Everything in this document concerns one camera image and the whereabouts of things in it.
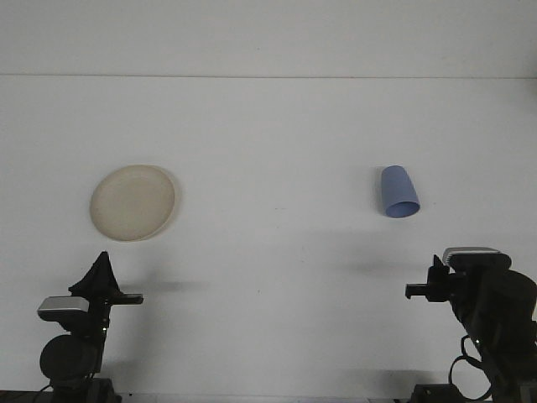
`plastic cup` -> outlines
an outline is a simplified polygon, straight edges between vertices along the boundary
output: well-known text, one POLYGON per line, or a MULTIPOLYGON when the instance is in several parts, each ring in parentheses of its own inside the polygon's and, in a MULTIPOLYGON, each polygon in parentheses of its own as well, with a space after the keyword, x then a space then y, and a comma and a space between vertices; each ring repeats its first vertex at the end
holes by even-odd
POLYGON ((420 209, 414 185, 402 166, 392 165, 383 170, 381 189, 383 208, 388 217, 408 217, 420 209))

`white wall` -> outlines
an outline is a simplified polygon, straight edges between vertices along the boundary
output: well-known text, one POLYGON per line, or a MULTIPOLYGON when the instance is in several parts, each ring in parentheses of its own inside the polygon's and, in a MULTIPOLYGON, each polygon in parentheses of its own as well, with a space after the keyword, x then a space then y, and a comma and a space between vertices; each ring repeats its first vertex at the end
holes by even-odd
POLYGON ((534 77, 537 2, 0 2, 0 72, 534 77))
POLYGON ((0 388, 44 385, 61 330, 35 310, 103 249, 146 296, 112 312, 103 374, 120 391, 393 397, 445 381, 462 328, 404 285, 457 245, 537 279, 537 82, 481 79, 534 76, 536 7, 1 2, 0 388), (113 242, 90 196, 137 163, 173 173, 180 209, 155 238, 113 242), (379 211, 391 164, 413 177, 413 217, 379 211))

